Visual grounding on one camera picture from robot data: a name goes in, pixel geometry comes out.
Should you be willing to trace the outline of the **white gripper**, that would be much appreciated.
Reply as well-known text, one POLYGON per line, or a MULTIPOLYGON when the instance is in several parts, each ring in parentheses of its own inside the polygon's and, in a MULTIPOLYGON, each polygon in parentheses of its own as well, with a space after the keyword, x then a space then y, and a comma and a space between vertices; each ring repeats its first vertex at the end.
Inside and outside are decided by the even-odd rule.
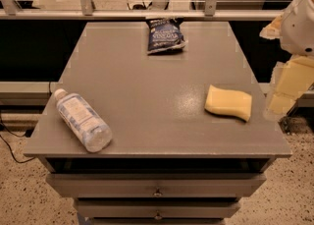
POLYGON ((265 117, 282 118, 314 84, 314 0, 292 0, 284 14, 263 27, 259 36, 281 37, 281 47, 295 54, 276 64, 266 96, 265 117))

